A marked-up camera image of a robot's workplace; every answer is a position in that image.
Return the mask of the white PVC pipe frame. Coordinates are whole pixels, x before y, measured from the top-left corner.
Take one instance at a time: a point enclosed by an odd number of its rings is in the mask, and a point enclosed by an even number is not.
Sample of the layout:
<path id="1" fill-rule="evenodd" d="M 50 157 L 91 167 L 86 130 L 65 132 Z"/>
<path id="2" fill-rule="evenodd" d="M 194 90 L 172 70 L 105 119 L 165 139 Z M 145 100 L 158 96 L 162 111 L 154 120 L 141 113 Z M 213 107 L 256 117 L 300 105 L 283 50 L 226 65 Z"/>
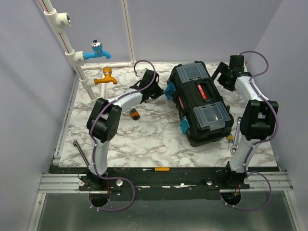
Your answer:
<path id="1" fill-rule="evenodd" d="M 69 39 L 65 33 L 65 28 L 71 26 L 71 18 L 68 13 L 59 13 L 53 7 L 51 1 L 49 0 L 38 0 L 37 3 L 41 7 L 49 25 L 51 26 L 53 32 L 55 33 L 58 41 L 60 42 L 64 53 L 75 70 L 79 82 L 81 83 L 83 89 L 86 91 L 87 95 L 90 98 L 90 101 L 93 103 L 98 98 L 95 93 L 93 92 L 92 88 L 97 86 L 94 84 L 95 78 L 88 78 L 86 77 L 84 70 L 95 70 L 95 69 L 103 69 L 105 66 L 108 67 L 132 67 L 136 63 L 134 49 L 133 49 L 133 41 L 132 41 L 132 34 L 131 34 L 131 27 L 129 21 L 129 14 L 128 14 L 128 3 L 126 0 L 121 1 L 125 27 L 127 30 L 128 36 L 128 45 L 129 45 L 129 54 L 130 54 L 130 61 L 124 63 L 101 63 L 98 65 L 88 65 L 83 67 L 82 65 L 85 63 L 83 58 L 83 51 L 75 51 L 71 46 Z"/>

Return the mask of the orange black tape measure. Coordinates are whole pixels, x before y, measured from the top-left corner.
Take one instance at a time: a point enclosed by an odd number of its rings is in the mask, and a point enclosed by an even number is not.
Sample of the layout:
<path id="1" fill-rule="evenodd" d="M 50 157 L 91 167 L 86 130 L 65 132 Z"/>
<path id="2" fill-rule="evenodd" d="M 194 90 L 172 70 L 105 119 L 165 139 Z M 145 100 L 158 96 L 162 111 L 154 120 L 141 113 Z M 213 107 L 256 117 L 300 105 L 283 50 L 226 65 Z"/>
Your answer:
<path id="1" fill-rule="evenodd" d="M 139 120 L 140 114 L 135 108 L 129 109 L 129 115 L 133 120 Z"/>

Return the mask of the black plastic toolbox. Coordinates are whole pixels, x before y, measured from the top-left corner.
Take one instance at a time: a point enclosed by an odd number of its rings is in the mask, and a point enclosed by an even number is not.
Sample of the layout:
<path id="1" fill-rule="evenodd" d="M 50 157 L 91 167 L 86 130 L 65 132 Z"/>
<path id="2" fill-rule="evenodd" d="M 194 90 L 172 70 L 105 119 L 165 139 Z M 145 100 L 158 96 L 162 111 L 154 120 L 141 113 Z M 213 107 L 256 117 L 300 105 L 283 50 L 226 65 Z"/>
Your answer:
<path id="1" fill-rule="evenodd" d="M 192 147 L 219 141 L 231 134 L 233 116 L 204 62 L 175 66 L 167 80 L 165 95 L 176 105 L 180 130 Z"/>

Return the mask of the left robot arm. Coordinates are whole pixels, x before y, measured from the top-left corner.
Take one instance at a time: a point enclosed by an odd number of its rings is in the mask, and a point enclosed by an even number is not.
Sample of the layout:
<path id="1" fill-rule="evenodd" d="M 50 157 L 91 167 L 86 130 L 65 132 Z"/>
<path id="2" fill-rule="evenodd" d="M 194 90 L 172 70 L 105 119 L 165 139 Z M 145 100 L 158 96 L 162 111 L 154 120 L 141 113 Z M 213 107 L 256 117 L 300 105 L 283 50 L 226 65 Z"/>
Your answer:
<path id="1" fill-rule="evenodd" d="M 123 112 L 145 103 L 148 99 L 157 99 L 164 91 L 159 87 L 159 74 L 144 69 L 138 73 L 140 80 L 130 86 L 127 92 L 106 100 L 99 98 L 94 104 L 87 121 L 87 129 L 92 139 L 92 155 L 89 170 L 94 175 L 90 184 L 96 190 L 102 190 L 107 183 L 103 175 L 107 171 L 107 156 L 110 140 L 116 135 Z"/>

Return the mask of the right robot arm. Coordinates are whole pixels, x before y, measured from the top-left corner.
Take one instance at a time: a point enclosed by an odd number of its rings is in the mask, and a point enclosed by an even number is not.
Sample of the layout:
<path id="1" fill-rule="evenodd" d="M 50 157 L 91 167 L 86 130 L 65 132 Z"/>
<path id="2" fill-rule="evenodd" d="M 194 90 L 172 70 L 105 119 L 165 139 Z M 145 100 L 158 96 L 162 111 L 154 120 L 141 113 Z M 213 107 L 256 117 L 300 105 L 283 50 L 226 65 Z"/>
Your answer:
<path id="1" fill-rule="evenodd" d="M 228 163 L 231 172 L 223 174 L 222 185 L 228 189 L 239 183 L 236 173 L 246 173 L 253 154 L 260 144 L 274 138 L 278 131 L 278 108 L 276 101 L 269 100 L 256 86 L 252 75 L 245 71 L 244 55 L 230 56 L 229 64 L 221 62 L 212 75 L 229 91 L 237 90 L 246 103 L 240 121 L 241 139 L 237 150 Z"/>

